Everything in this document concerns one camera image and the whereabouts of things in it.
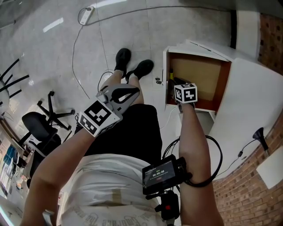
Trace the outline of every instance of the open drawer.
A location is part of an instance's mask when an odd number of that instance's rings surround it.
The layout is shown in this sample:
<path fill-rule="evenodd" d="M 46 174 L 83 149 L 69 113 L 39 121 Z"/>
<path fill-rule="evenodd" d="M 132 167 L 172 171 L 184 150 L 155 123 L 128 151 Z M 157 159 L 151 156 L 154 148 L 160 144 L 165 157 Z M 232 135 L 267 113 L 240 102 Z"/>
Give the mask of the open drawer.
<path fill-rule="evenodd" d="M 169 70 L 173 76 L 198 88 L 196 108 L 217 112 L 229 77 L 231 62 L 198 45 L 181 44 L 168 47 L 163 52 L 163 81 L 165 104 L 176 105 L 172 90 L 168 90 Z"/>

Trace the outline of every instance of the white t-shirt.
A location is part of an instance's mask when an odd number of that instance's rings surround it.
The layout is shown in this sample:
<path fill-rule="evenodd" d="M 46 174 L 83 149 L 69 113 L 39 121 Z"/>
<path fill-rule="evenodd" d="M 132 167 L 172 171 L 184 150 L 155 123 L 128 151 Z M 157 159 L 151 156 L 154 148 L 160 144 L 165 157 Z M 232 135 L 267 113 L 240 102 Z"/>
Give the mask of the white t-shirt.
<path fill-rule="evenodd" d="M 154 210 L 158 201 L 142 194 L 142 168 L 148 165 L 118 154 L 83 157 L 70 179 L 62 226 L 165 226 Z"/>

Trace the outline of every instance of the white cabinet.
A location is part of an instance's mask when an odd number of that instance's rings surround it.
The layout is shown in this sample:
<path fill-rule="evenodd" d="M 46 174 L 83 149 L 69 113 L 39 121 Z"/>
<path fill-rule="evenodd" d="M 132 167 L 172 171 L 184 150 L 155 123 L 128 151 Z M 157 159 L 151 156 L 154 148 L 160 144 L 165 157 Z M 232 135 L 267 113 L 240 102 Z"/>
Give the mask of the white cabinet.
<path fill-rule="evenodd" d="M 230 47 L 186 40 L 184 44 L 167 47 L 163 62 L 164 107 L 175 104 L 168 86 L 172 68 L 175 77 L 197 85 L 196 109 L 209 112 L 214 119 L 209 135 L 218 141 L 223 152 L 220 172 L 237 158 L 258 128 L 264 127 L 267 135 L 283 108 L 283 76 Z M 258 145 L 259 142 L 248 145 L 243 157 Z M 220 154 L 211 142 L 209 148 L 214 172 Z M 239 159 L 219 178 L 241 163 Z"/>

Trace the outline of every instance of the person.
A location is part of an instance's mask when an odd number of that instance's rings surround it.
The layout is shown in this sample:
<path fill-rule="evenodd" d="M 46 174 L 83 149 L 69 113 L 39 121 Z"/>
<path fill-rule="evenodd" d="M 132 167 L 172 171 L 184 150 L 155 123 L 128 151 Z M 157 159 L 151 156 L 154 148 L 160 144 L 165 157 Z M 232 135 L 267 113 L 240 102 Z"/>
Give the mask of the person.
<path fill-rule="evenodd" d="M 61 216 L 63 226 L 165 225 L 154 210 L 157 200 L 147 200 L 142 194 L 142 168 L 161 160 L 157 111 L 144 104 L 139 84 L 153 62 L 145 60 L 127 73 L 130 57 L 128 49 L 117 53 L 115 72 L 102 88 L 125 77 L 140 89 L 139 97 L 112 129 L 95 138 L 78 127 L 72 138 L 42 161 L 31 181 L 21 226 L 45 225 L 45 210 L 54 213 L 51 222 L 56 225 L 58 195 L 68 181 L 72 188 Z M 191 180 L 199 183 L 211 176 L 209 149 L 194 108 L 183 104 L 182 110 L 179 156 L 185 158 Z M 182 183 L 180 201 L 183 225 L 223 225 L 212 183 L 203 188 Z"/>

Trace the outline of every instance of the brick wall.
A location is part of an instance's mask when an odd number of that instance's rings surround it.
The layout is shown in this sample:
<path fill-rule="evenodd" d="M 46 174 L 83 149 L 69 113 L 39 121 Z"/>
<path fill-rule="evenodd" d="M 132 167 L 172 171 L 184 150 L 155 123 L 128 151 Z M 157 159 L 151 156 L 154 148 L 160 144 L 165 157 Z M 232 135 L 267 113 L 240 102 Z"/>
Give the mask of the brick wall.
<path fill-rule="evenodd" d="M 283 75 L 283 20 L 261 15 L 260 24 L 258 60 Z M 283 145 L 283 111 L 266 141 L 270 153 Z M 283 224 L 283 181 L 267 189 L 256 171 L 265 158 L 264 150 L 259 145 L 229 176 L 214 182 L 215 199 L 226 226 Z"/>

